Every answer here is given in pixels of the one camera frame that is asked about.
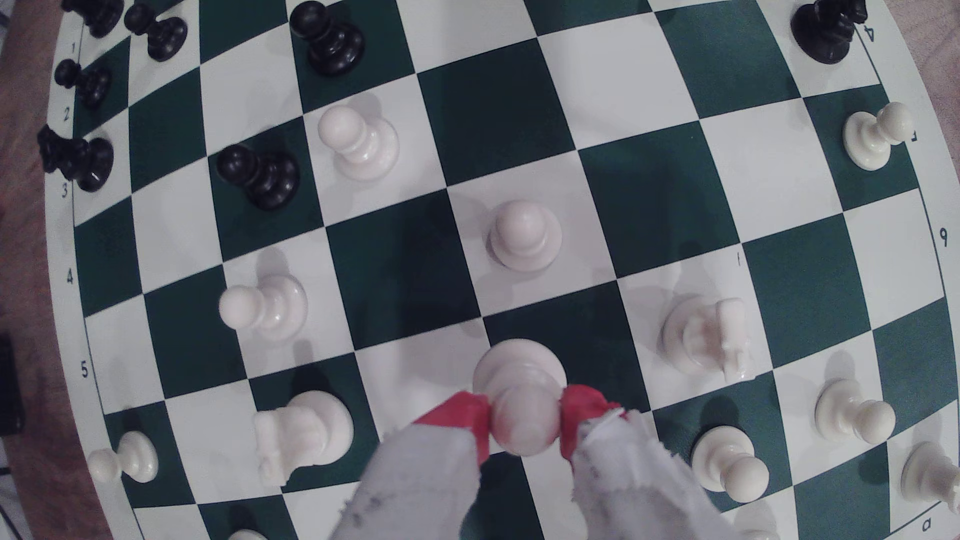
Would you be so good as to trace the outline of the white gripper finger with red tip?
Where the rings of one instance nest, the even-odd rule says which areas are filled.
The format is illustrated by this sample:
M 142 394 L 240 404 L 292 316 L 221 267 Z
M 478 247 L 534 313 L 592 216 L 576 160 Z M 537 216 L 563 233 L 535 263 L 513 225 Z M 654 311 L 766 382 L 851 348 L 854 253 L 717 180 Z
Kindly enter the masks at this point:
M 564 388 L 559 407 L 559 451 L 588 539 L 738 539 L 640 411 L 583 384 Z
M 331 539 L 458 539 L 490 456 L 491 405 L 461 391 L 389 435 Z

